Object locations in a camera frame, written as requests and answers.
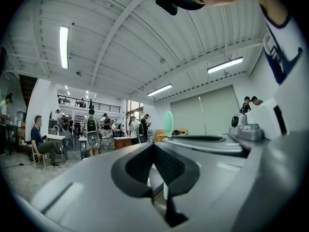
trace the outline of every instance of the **ceiling light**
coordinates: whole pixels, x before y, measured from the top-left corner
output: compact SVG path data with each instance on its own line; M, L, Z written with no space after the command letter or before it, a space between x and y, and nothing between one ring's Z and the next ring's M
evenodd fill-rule
M166 85L166 86L164 86L164 87L161 87L161 88L159 88L159 89L155 90L154 92L151 92L151 93L149 93L149 94L147 94L147 95L148 95L148 96L153 96L153 95L155 95L155 94L157 94L157 93L160 93L160 92L162 92L162 91L164 91L164 90L167 90L167 89L169 89L169 88L171 88L171 87L173 87L172 84L168 84L168 85Z
M69 67L68 62L69 28L60 27L60 58L64 69Z
M230 67L230 66L235 65L235 64L239 64L242 61L243 61L243 57L240 57L240 58L236 58L234 60L225 62L223 64L216 65L216 66L211 67L211 68L208 69L208 74L216 72L216 71L219 71L219 70L222 70L224 68Z

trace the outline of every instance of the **floor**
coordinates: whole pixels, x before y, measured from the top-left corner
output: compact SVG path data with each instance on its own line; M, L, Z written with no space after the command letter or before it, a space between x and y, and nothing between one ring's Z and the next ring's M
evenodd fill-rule
M101 154L112 150L113 140L111 147L101 146ZM62 164L61 157L57 156L56 163L60 165L60 168L52 168L48 165L46 169L43 163L37 164L37 167L33 163L29 164L27 155L12 152L11 157L9 155L0 156L1 172L11 191L30 202L41 187L81 161L78 142L73 147L68 146L67 152L68 161L65 164Z

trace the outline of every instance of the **black shoe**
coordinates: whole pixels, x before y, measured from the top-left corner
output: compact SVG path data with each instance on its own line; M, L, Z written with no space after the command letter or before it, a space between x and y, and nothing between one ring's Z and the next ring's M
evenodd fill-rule
M60 168L60 166L59 165L57 165L57 164L51 164L51 166L52 166L52 168Z

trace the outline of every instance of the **dark blue t-shirt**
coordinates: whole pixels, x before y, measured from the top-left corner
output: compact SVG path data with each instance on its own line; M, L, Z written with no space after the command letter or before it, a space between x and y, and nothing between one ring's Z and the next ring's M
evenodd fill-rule
M40 143L43 143L43 138L41 137L40 130L35 126L31 129L31 140L35 140L37 147Z

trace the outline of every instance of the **railing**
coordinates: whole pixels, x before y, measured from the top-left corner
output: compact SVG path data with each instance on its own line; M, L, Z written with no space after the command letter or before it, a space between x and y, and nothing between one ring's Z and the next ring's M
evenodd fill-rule
M106 111L106 112L115 112L115 113L120 112L120 106L107 105L107 104L97 103L93 101L92 107L90 107L90 102L91 101L85 101L81 99L58 95L59 104L82 107L82 108L87 108L87 109L93 108L95 110L101 110L101 111Z

